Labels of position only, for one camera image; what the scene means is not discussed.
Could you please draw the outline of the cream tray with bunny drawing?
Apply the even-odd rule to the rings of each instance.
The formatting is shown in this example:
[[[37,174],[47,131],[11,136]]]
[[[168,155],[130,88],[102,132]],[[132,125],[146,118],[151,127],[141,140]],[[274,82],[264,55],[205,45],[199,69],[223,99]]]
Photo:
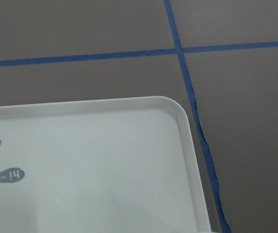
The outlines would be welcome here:
[[[208,233],[189,120],[163,97],[0,107],[0,233]]]

